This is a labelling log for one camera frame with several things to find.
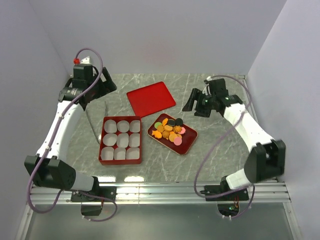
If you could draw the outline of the metal tongs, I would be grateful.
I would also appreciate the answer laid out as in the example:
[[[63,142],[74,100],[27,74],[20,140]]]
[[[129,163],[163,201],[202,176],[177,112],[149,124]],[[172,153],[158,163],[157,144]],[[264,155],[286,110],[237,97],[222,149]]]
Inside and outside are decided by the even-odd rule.
[[[103,118],[108,116],[107,102],[104,100],[98,102],[98,105],[90,105],[84,112],[95,141],[99,145],[101,143],[101,125]]]

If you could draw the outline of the orange fish cookie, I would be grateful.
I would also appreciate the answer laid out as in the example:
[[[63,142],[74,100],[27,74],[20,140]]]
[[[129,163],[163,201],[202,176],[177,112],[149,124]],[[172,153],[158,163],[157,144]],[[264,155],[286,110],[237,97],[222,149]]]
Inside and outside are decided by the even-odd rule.
[[[161,139],[163,137],[163,134],[158,130],[152,130],[151,135],[154,136],[156,139]]]

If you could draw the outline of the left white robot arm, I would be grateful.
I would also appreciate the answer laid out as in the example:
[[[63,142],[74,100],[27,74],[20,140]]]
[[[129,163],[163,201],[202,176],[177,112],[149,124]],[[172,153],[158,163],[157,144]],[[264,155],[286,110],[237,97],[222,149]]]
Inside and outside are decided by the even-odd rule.
[[[24,166],[30,175],[28,187],[82,191],[89,201],[100,197],[97,179],[85,175],[66,163],[67,152],[76,124],[87,105],[117,89],[106,67],[98,70],[89,61],[75,60],[73,77],[60,91],[54,120],[49,132]]]

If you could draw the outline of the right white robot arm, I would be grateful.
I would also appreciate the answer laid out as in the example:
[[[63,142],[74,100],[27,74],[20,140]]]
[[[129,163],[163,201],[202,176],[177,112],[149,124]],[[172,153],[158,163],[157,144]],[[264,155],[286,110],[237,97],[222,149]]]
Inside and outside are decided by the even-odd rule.
[[[227,75],[209,76],[203,90],[193,88],[182,111],[194,110],[197,117],[208,118],[212,111],[219,113],[232,127],[218,139],[222,142],[232,131],[237,131],[249,155],[244,167],[221,179],[220,194],[226,200],[237,195],[238,190],[252,184],[281,176],[285,172],[286,145],[269,135],[250,115],[251,101],[244,103],[226,87]]]

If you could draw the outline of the black sandwich cookie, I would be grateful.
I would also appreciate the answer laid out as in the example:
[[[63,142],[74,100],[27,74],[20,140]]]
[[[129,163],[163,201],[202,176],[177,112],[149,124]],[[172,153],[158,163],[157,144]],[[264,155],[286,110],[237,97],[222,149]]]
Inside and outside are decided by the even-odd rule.
[[[175,119],[175,125],[176,126],[183,126],[184,122],[181,118],[176,118]]]
[[[175,121],[174,119],[169,119],[169,120],[167,121],[167,124],[168,124],[169,126],[173,127],[173,126],[176,125],[176,121]]]

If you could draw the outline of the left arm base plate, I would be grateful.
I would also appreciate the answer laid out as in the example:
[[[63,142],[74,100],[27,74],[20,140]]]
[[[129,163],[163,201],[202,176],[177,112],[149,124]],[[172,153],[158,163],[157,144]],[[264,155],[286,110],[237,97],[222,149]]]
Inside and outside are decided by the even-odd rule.
[[[70,201],[73,203],[114,202],[116,195],[116,186],[101,186],[92,191],[74,190]]]

